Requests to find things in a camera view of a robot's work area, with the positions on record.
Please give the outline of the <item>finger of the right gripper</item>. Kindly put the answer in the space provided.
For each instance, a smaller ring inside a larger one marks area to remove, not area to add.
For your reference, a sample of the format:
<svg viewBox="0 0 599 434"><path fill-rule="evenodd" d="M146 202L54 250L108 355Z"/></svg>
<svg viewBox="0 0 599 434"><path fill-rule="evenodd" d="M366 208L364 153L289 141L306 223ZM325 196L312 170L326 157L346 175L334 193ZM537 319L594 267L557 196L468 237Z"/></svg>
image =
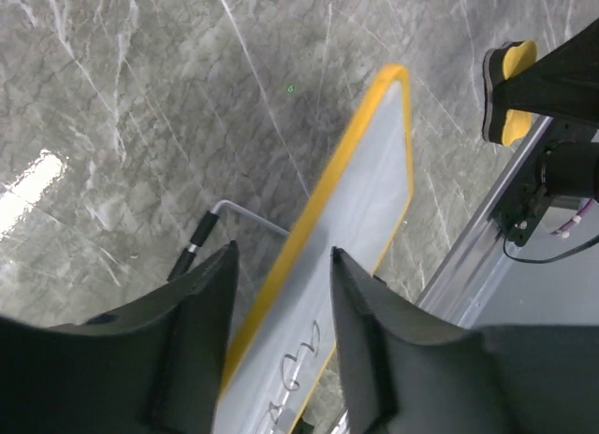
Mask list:
<svg viewBox="0 0 599 434"><path fill-rule="evenodd" d="M598 22L515 78L513 108L598 125Z"/></svg>

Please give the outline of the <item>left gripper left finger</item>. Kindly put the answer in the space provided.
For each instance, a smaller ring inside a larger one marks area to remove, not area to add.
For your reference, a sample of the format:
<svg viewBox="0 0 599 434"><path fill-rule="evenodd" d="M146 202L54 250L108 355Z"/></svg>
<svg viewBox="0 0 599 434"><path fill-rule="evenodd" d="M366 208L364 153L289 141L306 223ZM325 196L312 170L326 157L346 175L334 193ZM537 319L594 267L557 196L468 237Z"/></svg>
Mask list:
<svg viewBox="0 0 599 434"><path fill-rule="evenodd" d="M209 433L239 276L230 242L81 325L1 321L5 433Z"/></svg>

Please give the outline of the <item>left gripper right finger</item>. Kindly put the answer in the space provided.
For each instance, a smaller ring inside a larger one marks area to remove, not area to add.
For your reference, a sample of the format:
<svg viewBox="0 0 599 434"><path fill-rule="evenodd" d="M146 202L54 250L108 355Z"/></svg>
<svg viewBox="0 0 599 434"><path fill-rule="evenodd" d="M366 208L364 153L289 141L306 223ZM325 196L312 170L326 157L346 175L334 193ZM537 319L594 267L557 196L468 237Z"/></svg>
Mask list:
<svg viewBox="0 0 599 434"><path fill-rule="evenodd" d="M598 330L464 329L331 251L344 404L354 433L594 433Z"/></svg>

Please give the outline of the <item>yellow bone-shaped eraser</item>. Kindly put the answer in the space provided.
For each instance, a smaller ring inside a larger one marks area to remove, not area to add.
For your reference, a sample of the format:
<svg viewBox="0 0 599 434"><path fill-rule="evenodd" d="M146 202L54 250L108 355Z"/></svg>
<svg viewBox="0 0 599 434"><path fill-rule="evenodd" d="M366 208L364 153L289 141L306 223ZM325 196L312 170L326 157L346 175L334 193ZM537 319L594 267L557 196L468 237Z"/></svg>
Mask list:
<svg viewBox="0 0 599 434"><path fill-rule="evenodd" d="M508 41L486 52L483 65L485 94L482 138L510 146L528 134L533 116L513 108L513 86L517 75L530 68L537 58L532 40Z"/></svg>

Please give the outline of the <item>yellow framed whiteboard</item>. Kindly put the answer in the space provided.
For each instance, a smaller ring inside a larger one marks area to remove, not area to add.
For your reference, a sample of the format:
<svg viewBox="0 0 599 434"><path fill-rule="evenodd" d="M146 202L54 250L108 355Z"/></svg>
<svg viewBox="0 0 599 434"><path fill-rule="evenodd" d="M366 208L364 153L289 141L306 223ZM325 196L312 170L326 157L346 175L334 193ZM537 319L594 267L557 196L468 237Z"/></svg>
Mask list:
<svg viewBox="0 0 599 434"><path fill-rule="evenodd" d="M360 102L228 347L213 429L288 433L335 352L331 251L374 272L414 194L408 70L384 66Z"/></svg>

